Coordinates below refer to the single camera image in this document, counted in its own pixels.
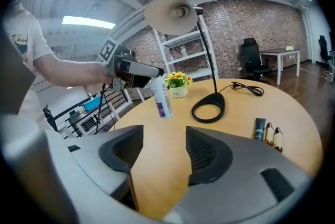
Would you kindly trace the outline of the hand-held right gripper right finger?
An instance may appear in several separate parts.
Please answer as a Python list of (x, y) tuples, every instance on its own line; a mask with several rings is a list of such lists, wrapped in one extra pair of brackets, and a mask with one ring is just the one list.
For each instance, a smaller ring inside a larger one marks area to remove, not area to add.
[(186, 127), (192, 172), (166, 221), (278, 221), (310, 186), (310, 176), (263, 142)]

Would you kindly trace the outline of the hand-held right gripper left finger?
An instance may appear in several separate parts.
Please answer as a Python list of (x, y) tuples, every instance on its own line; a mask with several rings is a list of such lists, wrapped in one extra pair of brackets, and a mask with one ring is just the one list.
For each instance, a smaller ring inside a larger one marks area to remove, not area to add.
[(66, 139), (65, 144), (84, 173), (107, 195), (124, 196), (132, 189), (131, 169), (143, 148), (143, 125)]

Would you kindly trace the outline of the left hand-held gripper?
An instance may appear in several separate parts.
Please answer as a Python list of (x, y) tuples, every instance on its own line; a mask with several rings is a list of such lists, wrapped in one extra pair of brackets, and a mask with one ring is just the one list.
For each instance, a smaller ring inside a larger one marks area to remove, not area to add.
[(133, 61), (135, 55), (134, 51), (112, 38), (106, 39), (98, 53), (98, 58), (107, 66), (107, 75), (111, 77), (111, 82), (108, 83), (111, 91), (122, 91), (129, 85), (131, 88), (144, 88), (152, 77), (164, 74), (162, 68)]

